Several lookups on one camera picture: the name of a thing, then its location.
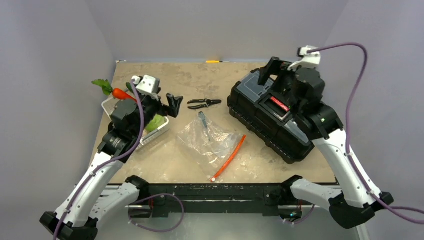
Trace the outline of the orange toy carrot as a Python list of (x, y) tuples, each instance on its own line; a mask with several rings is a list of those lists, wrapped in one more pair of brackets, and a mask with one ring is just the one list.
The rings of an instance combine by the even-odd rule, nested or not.
[(136, 101), (136, 99), (132, 97), (131, 95), (129, 95), (127, 92), (119, 88), (113, 88), (111, 83), (107, 79), (95, 79), (91, 81), (91, 83), (95, 86), (100, 87), (102, 90), (102, 93), (105, 96), (112, 96), (113, 98), (118, 100), (131, 99)]

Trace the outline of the green toy cabbage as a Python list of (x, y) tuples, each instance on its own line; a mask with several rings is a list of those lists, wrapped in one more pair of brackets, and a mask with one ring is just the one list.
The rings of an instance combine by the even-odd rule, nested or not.
[(165, 123), (165, 117), (156, 114), (153, 119), (145, 126), (144, 131), (151, 133)]

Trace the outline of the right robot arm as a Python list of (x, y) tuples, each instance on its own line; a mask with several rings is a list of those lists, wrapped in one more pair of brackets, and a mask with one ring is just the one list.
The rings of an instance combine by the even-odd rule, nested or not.
[(272, 89), (287, 100), (288, 111), (307, 139), (321, 152), (331, 167), (340, 188), (312, 183), (301, 176), (283, 183), (280, 196), (288, 204), (305, 200), (329, 211), (344, 229), (368, 222), (377, 211), (394, 202), (393, 196), (381, 191), (368, 177), (357, 156), (347, 143), (347, 127), (336, 111), (322, 100), (325, 82), (315, 68), (298, 67), (272, 57), (259, 69), (258, 84), (263, 86), (272, 75)]

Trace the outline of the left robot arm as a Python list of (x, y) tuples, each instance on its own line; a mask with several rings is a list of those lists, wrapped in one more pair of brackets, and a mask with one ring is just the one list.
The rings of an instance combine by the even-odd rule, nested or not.
[(115, 103), (108, 130), (87, 172), (64, 203), (40, 218), (53, 239), (93, 240), (101, 224), (125, 206), (147, 203), (153, 207), (156, 195), (150, 193), (149, 183), (134, 175), (108, 197), (103, 200), (100, 197), (140, 145), (145, 127), (154, 117), (179, 115), (183, 96), (168, 93), (166, 98), (168, 104), (163, 104), (160, 98), (136, 93), (134, 99), (120, 99)]

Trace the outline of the clear zip top bag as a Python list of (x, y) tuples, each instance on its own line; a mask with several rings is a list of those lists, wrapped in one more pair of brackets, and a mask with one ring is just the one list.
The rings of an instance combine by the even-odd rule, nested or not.
[(176, 134), (176, 143), (189, 164), (198, 167), (204, 179), (217, 183), (235, 159), (246, 136), (228, 131), (206, 118), (211, 142), (198, 117)]

